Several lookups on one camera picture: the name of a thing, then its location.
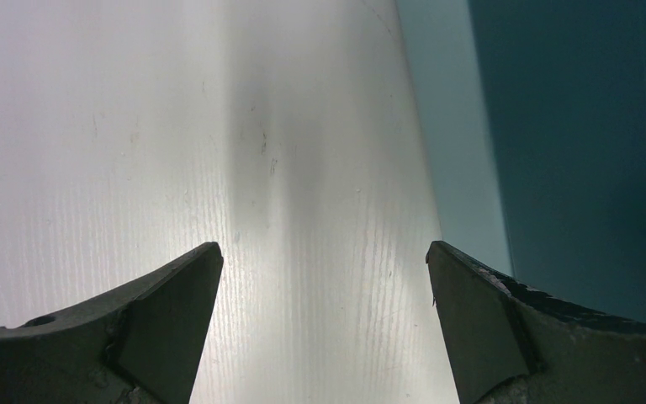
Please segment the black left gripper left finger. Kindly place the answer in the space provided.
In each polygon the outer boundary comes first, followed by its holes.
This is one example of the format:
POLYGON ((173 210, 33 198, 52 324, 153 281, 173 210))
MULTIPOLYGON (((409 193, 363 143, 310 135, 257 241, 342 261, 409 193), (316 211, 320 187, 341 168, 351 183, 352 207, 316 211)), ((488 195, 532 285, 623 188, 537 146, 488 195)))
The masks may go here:
POLYGON ((0 327, 0 403, 186 403, 224 259, 206 242, 163 267, 0 327))

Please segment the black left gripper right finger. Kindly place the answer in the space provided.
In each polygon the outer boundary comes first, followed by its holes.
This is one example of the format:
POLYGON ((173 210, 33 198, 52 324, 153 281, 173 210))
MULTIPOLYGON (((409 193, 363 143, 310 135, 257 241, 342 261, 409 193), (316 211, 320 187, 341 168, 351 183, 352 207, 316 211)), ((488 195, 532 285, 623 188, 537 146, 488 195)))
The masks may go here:
POLYGON ((555 298, 443 241, 426 264, 462 403, 646 403, 646 323, 555 298))

